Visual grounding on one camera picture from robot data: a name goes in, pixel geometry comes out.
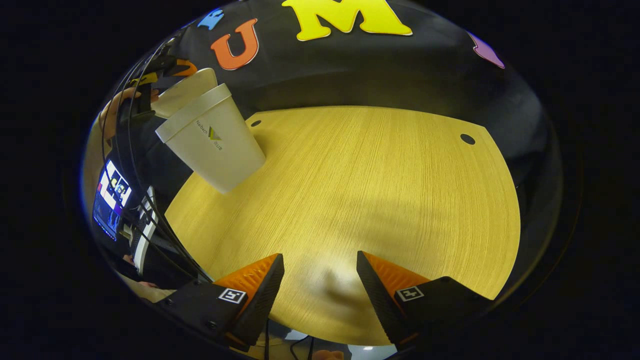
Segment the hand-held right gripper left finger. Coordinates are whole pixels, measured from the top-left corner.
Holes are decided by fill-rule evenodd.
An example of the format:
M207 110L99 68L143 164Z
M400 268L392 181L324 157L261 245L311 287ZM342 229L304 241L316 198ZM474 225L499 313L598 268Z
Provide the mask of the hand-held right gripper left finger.
M284 274L284 257L274 253L214 282L188 282L158 308L207 340L247 351L268 322Z

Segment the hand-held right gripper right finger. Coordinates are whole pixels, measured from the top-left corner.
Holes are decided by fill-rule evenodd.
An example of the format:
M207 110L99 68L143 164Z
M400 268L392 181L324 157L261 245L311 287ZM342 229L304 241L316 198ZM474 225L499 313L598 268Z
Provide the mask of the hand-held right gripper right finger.
M428 279L366 251L358 251L356 271L384 333L400 351L441 342L494 304L450 276Z

